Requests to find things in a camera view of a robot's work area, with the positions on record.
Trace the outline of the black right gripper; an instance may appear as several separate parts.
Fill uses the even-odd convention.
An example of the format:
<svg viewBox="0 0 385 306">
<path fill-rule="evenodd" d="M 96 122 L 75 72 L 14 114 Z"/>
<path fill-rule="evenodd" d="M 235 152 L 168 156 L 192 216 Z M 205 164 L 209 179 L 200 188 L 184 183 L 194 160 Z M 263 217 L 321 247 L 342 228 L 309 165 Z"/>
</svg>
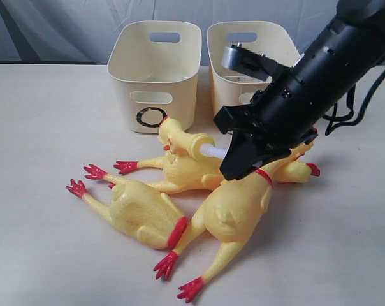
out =
<svg viewBox="0 0 385 306">
<path fill-rule="evenodd" d="M 293 68 L 256 92 L 250 103 L 222 106 L 213 122 L 222 134 L 233 131 L 220 166 L 224 178 L 241 180 L 311 142 L 315 122 L 357 81 L 348 67 Z"/>
</svg>

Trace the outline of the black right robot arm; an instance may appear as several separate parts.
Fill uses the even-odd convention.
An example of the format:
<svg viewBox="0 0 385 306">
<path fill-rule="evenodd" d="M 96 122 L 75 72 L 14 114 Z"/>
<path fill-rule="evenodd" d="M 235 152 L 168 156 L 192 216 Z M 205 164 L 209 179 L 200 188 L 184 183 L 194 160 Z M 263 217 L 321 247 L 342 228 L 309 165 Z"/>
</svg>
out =
<svg viewBox="0 0 385 306">
<path fill-rule="evenodd" d="M 232 132 L 220 170 L 240 180 L 317 137 L 314 124 L 385 60 L 385 1 L 339 1 L 337 12 L 292 65 L 241 45 L 225 48 L 222 66 L 272 81 L 240 106 L 223 106 L 214 123 Z"/>
</svg>

